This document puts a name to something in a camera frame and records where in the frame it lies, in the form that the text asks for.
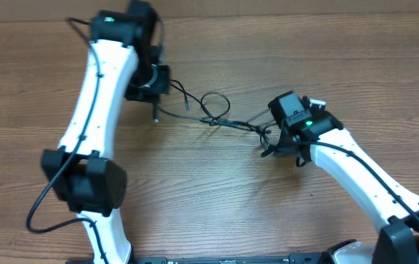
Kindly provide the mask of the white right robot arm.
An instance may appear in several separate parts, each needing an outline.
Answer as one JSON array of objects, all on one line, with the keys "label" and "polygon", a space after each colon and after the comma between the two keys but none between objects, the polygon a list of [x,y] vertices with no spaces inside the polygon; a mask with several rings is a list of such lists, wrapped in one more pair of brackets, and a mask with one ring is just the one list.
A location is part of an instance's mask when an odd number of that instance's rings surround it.
[{"label": "white right robot arm", "polygon": [[263,156],[293,155],[332,176],[374,225],[377,242],[351,239],[316,254],[315,263],[419,264],[419,196],[394,180],[353,139],[322,100],[293,91],[268,105],[280,130]]}]

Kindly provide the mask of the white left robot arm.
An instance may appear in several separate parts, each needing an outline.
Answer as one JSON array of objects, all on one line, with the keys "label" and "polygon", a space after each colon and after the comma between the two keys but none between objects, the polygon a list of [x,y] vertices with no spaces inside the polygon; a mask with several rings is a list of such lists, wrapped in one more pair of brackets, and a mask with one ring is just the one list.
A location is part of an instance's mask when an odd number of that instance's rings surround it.
[{"label": "white left robot arm", "polygon": [[157,106],[170,87],[170,69],[153,44],[163,28],[146,1],[132,1],[124,12],[101,10],[84,35],[88,59],[70,123],[58,146],[45,150],[40,166],[53,191],[83,224],[93,263],[131,263],[120,208],[127,174],[114,162],[114,137],[125,100]]}]

